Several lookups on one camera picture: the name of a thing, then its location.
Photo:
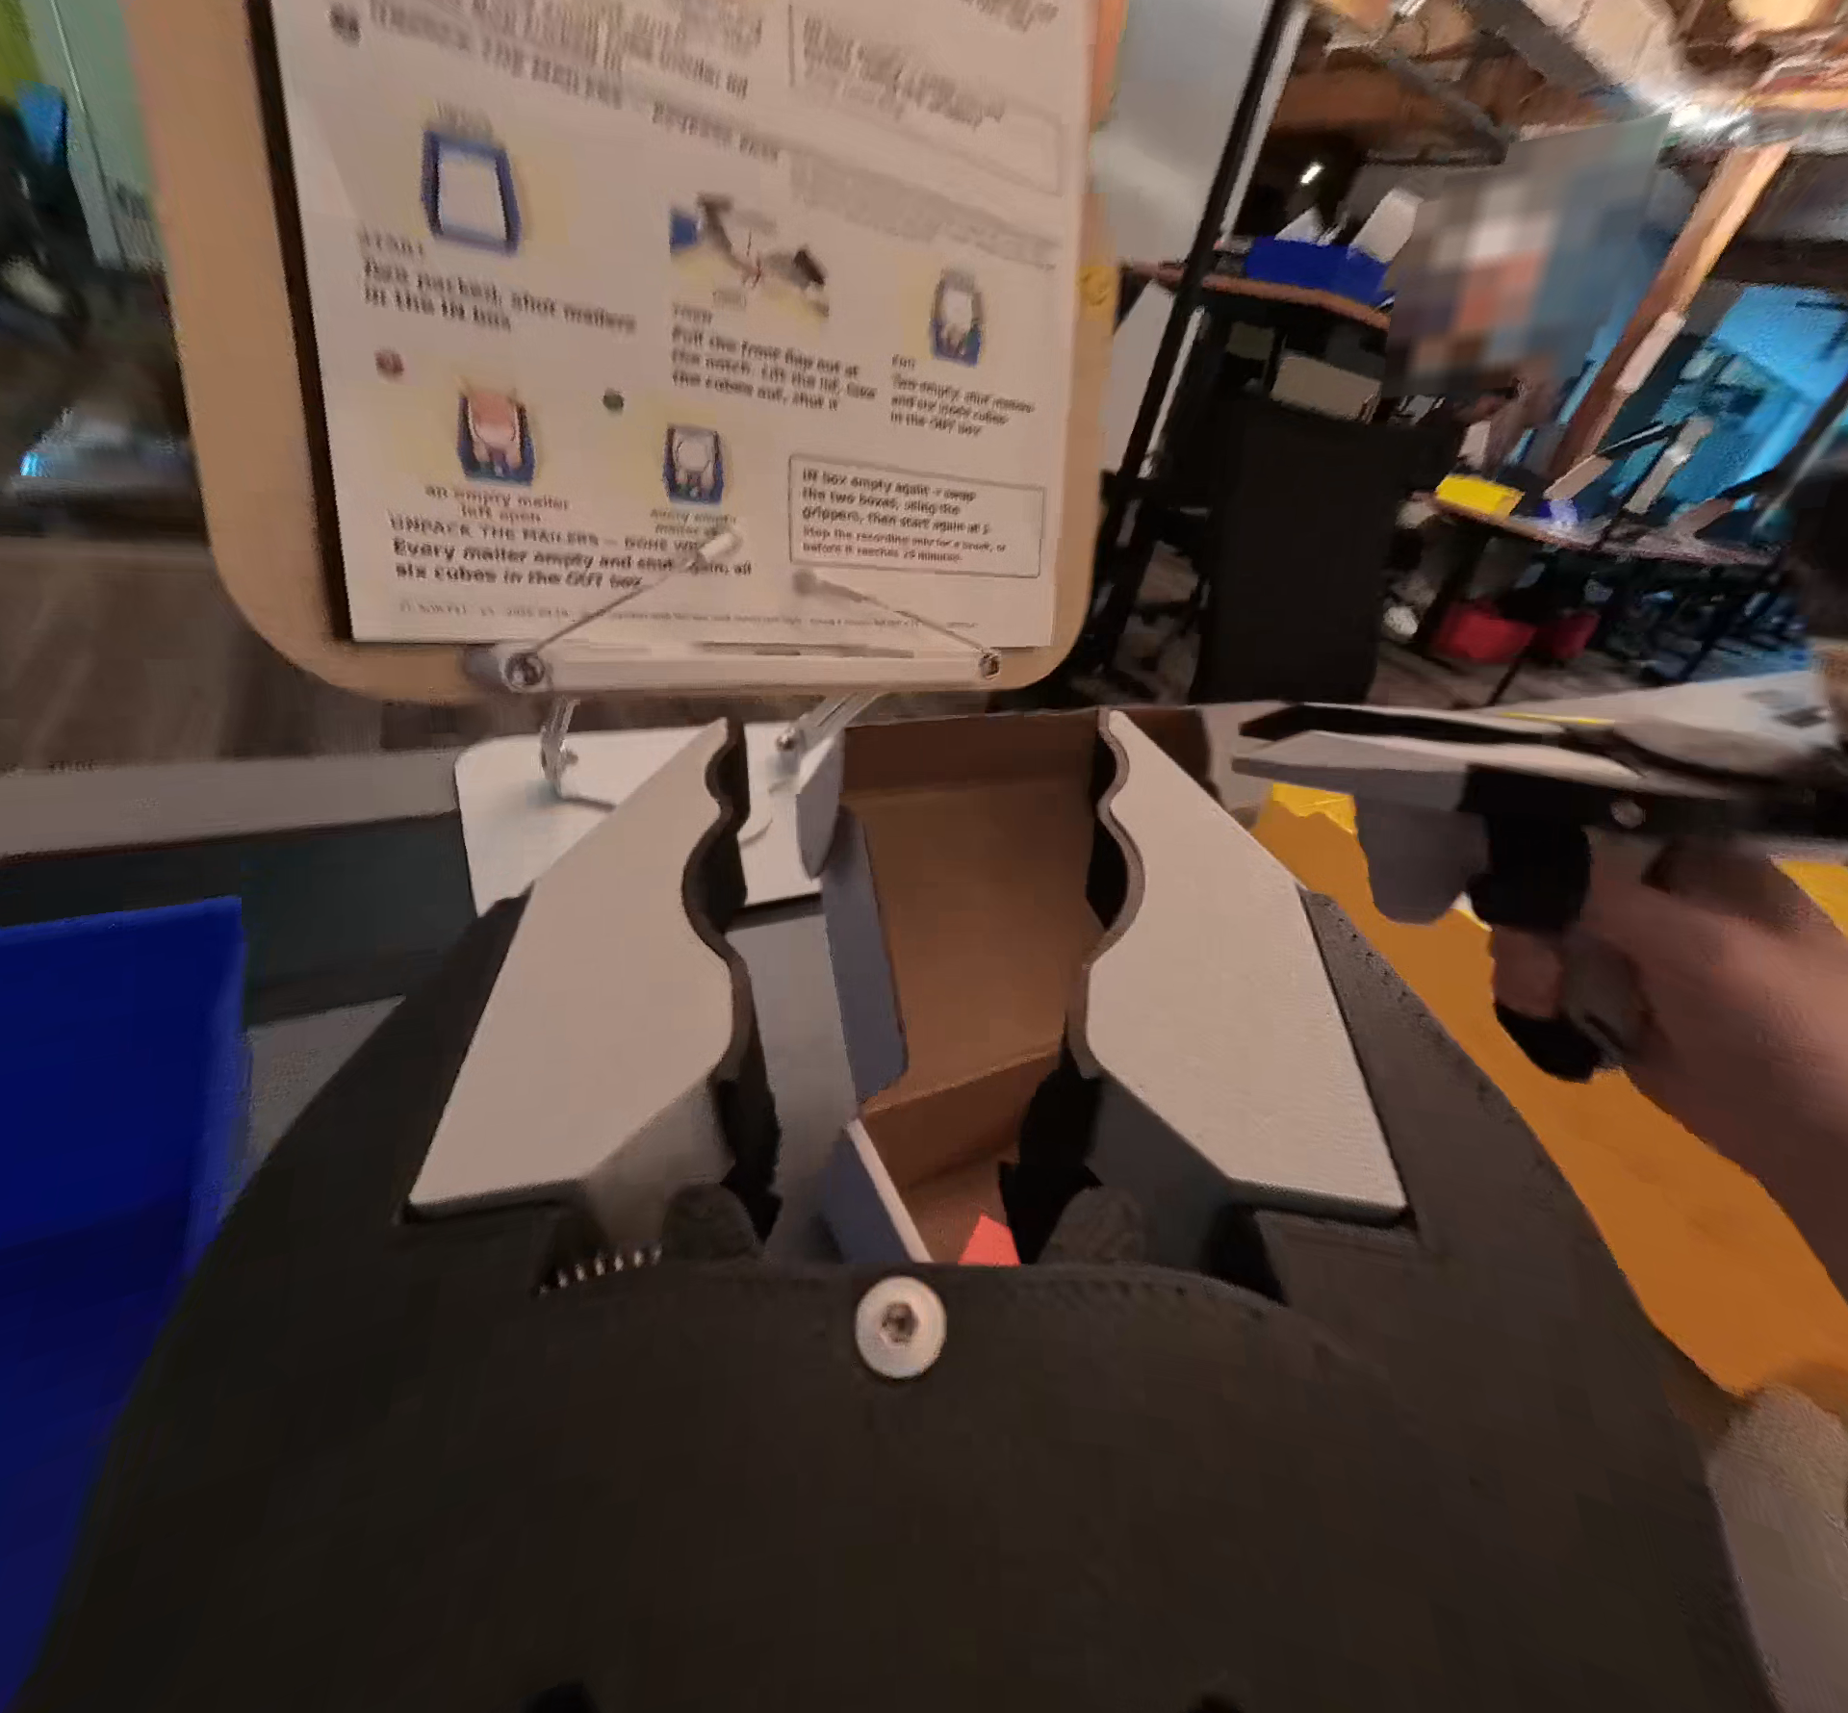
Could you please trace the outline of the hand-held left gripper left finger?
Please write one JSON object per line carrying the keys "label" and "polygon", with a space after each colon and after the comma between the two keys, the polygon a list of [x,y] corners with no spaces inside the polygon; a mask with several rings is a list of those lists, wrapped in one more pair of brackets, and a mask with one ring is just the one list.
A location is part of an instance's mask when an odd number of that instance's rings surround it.
{"label": "hand-held left gripper left finger", "polygon": [[561,1255],[761,1255],[782,1129],[750,970],[744,729],[717,718],[493,916],[513,924],[407,1216],[530,1206]]}

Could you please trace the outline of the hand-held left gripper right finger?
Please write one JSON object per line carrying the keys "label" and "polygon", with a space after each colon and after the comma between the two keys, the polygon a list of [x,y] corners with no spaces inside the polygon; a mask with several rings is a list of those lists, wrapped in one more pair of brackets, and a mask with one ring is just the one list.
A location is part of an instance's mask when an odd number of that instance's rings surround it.
{"label": "hand-held left gripper right finger", "polygon": [[1127,712],[1100,737],[1125,893],[1077,991],[1084,1166],[1156,1258],[1208,1258],[1237,1212],[1396,1228],[1408,1193],[1300,881]]}

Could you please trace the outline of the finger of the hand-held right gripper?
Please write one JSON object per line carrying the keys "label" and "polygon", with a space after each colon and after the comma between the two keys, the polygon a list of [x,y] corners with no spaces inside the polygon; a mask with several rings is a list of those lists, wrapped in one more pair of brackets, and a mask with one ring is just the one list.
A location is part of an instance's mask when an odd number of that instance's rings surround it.
{"label": "finger of the hand-held right gripper", "polygon": [[1473,714],[1367,704],[1283,704],[1246,718],[1238,735],[1263,743],[1325,731],[1402,739],[1448,739],[1473,729]]}
{"label": "finger of the hand-held right gripper", "polygon": [[1231,766],[1242,777],[1350,797],[1373,904],[1392,922],[1435,924],[1489,868],[1485,822],[1464,810],[1468,745],[1456,737],[1244,739]]}

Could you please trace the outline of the white cardboard mailer box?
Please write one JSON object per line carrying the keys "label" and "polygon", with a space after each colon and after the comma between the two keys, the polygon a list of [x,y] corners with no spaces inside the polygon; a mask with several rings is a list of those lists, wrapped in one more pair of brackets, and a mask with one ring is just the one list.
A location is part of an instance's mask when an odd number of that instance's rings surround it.
{"label": "white cardboard mailer box", "polygon": [[[1198,708],[1129,716],[1213,793]],[[955,1264],[1058,1072],[1109,918],[1092,900],[1098,712],[859,725],[800,793],[855,1108],[821,1210],[850,1262]]]}

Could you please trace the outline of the yellow plastic bin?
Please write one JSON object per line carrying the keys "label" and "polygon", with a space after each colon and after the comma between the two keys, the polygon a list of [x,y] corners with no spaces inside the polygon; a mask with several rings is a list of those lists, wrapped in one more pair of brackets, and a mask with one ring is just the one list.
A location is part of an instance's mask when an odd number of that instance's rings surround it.
{"label": "yellow plastic bin", "polygon": [[1629,1078],[1535,1068],[1493,1008],[1489,927],[1466,906],[1429,925],[1383,916],[1348,797],[1273,787],[1256,837],[1350,916],[1512,1101],[1681,1355],[1727,1393],[1785,1385],[1845,1416],[1845,1299],[1760,1181]]}

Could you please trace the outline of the blue plastic bin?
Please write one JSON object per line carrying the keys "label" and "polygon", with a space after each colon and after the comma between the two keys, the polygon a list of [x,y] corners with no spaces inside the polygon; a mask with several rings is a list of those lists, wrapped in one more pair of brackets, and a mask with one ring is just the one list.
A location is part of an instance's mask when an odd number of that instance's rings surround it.
{"label": "blue plastic bin", "polygon": [[245,976],[234,895],[5,929],[5,1705],[134,1382],[237,1187]]}

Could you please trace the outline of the person's right hand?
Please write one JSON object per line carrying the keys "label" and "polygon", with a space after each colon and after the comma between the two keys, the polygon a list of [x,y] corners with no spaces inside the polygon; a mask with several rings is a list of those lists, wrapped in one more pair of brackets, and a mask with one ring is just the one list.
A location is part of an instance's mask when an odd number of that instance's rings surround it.
{"label": "person's right hand", "polygon": [[1754,1178],[1845,1291],[1845,933],[1758,850],[1687,843],[1656,866],[1606,852],[1581,918],[1637,985],[1629,1078]]}

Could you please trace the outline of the red storage crate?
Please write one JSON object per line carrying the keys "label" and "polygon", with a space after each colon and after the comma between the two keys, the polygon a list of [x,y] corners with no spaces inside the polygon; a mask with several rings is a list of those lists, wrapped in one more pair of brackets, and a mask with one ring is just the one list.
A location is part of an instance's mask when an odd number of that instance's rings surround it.
{"label": "red storage crate", "polygon": [[1521,618],[1508,616],[1487,598],[1454,604],[1431,643],[1431,652],[1446,662],[1481,666],[1566,664],[1589,648],[1602,612],[1570,612]]}

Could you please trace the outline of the black cabinet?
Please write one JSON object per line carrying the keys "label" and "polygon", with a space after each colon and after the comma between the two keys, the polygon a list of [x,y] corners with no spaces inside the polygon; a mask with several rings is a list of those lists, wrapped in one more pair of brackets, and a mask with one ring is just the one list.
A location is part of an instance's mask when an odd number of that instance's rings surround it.
{"label": "black cabinet", "polygon": [[1448,475],[1460,439],[1250,392],[1200,437],[1212,506],[1190,702],[1366,702],[1400,512]]}

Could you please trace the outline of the white board stand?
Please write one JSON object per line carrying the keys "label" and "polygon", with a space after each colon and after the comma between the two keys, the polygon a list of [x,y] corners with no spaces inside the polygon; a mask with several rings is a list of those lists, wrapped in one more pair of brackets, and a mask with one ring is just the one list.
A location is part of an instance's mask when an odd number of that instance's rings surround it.
{"label": "white board stand", "polygon": [[638,664],[644,683],[811,687],[842,685],[798,716],[744,725],[750,806],[738,831],[748,906],[811,897],[819,879],[801,837],[801,793],[836,752],[842,733],[882,696],[904,689],[994,685],[1006,652],[967,629],[884,602],[844,577],[800,566],[792,583],[807,610],[852,610],[834,639],[701,637],[671,643],[592,644],[644,596],[686,577],[717,577],[744,552],[738,529],[709,531],[659,573],[621,585],[613,596],[538,639],[470,652],[470,669],[507,695],[544,702],[534,737],[499,737],[465,750],[455,764],[455,798],[478,912],[526,891],[544,870],[692,748],[694,725],[574,731],[592,687],[615,685]]}

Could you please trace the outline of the small blue storage bin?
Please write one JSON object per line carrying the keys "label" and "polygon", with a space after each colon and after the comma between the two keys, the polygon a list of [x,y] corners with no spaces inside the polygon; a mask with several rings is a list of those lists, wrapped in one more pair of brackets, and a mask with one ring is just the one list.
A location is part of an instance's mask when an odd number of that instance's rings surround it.
{"label": "small blue storage bin", "polygon": [[1246,279],[1275,286],[1325,292],[1383,310],[1391,304],[1391,265],[1354,244],[1262,236],[1242,260]]}

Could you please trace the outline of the black pole stand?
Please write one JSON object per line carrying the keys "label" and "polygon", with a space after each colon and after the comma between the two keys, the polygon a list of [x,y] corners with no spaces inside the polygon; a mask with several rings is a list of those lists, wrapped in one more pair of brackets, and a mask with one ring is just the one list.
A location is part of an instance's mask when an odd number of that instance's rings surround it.
{"label": "black pole stand", "polygon": [[1310,0],[1127,0],[1092,171],[1121,277],[1104,398],[1096,577],[1071,675],[1108,679],[1146,571],[1148,458],[1181,383],[1208,279],[1238,215]]}

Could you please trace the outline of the printed instruction sheet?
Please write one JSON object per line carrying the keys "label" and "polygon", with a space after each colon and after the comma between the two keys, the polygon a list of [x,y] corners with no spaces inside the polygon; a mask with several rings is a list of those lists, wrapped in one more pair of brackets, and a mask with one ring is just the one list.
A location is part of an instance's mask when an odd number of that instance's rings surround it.
{"label": "printed instruction sheet", "polygon": [[1052,639],[1092,0],[249,5],[355,639]]}

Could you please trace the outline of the instruction sheet on stand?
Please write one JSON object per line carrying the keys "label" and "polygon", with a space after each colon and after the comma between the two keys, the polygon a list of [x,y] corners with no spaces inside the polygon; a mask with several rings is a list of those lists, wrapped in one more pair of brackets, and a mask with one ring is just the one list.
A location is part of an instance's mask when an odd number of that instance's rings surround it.
{"label": "instruction sheet on stand", "polygon": [[[320,479],[289,265],[272,183],[264,82],[247,0],[120,0],[145,117],[155,211],[166,250],[199,489],[220,581],[243,619],[297,669],[382,702],[534,704],[488,648],[357,644],[343,635],[334,498]],[[673,693],[692,698],[840,698],[855,691],[979,691],[1034,685],[1077,644],[1092,598],[1100,523],[1102,400],[1117,300],[1104,206],[1086,200],[1075,327],[1075,398],[1056,498],[1054,629],[984,660],[915,635],[898,658],[815,650],[688,662],[622,656],[582,639],[544,662],[542,691]]]}

